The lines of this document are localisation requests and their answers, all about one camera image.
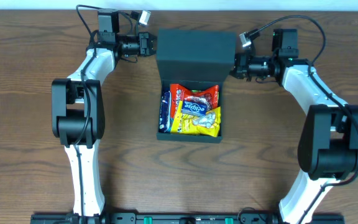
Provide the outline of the dark green box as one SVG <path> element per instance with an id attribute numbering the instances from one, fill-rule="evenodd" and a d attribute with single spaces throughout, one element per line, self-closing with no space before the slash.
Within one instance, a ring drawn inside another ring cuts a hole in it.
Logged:
<path id="1" fill-rule="evenodd" d="M 159 29 L 156 61 L 161 93 L 171 84 L 189 90 L 219 86 L 218 106 L 223 106 L 223 83 L 234 66 L 236 34 L 208 30 Z"/>

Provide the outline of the red Hacks candy bag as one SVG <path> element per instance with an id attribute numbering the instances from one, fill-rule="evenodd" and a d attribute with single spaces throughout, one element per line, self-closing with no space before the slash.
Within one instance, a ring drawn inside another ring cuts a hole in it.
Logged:
<path id="1" fill-rule="evenodd" d="M 215 85 L 204 91 L 192 91 L 179 84 L 170 85 L 171 93 L 171 111 L 170 117 L 173 119 L 178 109 L 180 101 L 191 101 L 202 103 L 207 106 L 207 110 L 215 109 L 218 107 L 219 101 L 219 86 Z"/>

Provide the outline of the blue Eclipse mint pack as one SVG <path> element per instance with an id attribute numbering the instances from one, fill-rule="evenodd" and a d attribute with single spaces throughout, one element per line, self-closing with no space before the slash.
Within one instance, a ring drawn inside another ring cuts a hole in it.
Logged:
<path id="1" fill-rule="evenodd" d="M 208 111 L 208 106 L 203 103 L 196 103 L 192 101 L 183 101 L 181 112 L 192 116 L 205 116 Z"/>

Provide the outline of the purple Dairy Milk chocolate bar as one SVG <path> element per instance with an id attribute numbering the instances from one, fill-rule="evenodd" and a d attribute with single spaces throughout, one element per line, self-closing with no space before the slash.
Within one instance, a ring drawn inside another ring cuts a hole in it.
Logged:
<path id="1" fill-rule="evenodd" d="M 166 107 L 166 108 L 171 109 L 171 93 L 170 93 L 170 91 L 166 91 L 162 95 L 160 108 L 163 107 L 163 106 Z"/>

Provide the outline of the blue Oreo cookie pack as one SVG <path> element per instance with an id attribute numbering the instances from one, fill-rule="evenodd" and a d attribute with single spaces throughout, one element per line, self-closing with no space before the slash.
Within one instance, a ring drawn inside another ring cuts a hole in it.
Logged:
<path id="1" fill-rule="evenodd" d="M 159 116 L 159 131 L 161 133 L 167 132 L 170 128 L 170 109 L 166 107 L 161 107 L 160 116 Z"/>

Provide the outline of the yellow Hacks candy bag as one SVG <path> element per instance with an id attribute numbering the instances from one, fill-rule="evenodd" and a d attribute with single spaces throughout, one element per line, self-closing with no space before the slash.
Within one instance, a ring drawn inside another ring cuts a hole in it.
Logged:
<path id="1" fill-rule="evenodd" d="M 221 108 L 209 110 L 205 115 L 194 116 L 184 113 L 185 101 L 180 101 L 174 115 L 171 133 L 207 135 L 216 138 L 221 125 Z"/>

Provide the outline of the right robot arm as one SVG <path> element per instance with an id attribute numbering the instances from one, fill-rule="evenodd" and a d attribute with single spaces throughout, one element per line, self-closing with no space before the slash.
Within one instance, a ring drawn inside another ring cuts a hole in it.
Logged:
<path id="1" fill-rule="evenodd" d="M 259 82 L 273 78 L 306 115 L 297 149 L 300 171 L 278 204 L 279 214 L 269 222 L 311 223 L 316 207 L 333 187 L 358 177 L 358 105 L 338 97 L 313 63 L 299 58 L 295 29 L 274 30 L 269 57 L 255 54 L 258 36 L 258 29 L 240 34 L 244 52 L 236 54 L 231 75 Z"/>

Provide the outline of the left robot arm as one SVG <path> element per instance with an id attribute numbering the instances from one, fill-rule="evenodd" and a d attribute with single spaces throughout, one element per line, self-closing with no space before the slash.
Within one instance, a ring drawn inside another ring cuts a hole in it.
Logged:
<path id="1" fill-rule="evenodd" d="M 105 130 L 101 86 L 118 61 L 136 63 L 156 53 L 156 39 L 146 26 L 150 11 L 96 8 L 98 29 L 89 30 L 85 59 L 67 78 L 52 82 L 52 132 L 69 158 L 75 202 L 67 223 L 101 223 L 105 197 L 99 176 L 98 151 Z"/>

